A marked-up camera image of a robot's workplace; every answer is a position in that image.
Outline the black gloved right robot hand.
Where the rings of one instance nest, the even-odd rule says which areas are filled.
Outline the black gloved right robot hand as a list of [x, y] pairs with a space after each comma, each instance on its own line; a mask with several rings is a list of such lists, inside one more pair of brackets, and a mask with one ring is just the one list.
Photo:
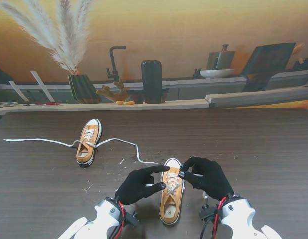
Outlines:
[[234, 194], [221, 166], [207, 158], [189, 158], [183, 163], [179, 177], [218, 201]]

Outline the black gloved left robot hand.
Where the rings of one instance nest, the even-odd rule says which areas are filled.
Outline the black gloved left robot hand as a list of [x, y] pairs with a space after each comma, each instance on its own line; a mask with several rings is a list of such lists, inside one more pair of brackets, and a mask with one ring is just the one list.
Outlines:
[[167, 172], [170, 167], [155, 165], [133, 170], [115, 192], [115, 199], [123, 205], [130, 205], [142, 198], [147, 198], [166, 188], [166, 183], [154, 183], [153, 173]]

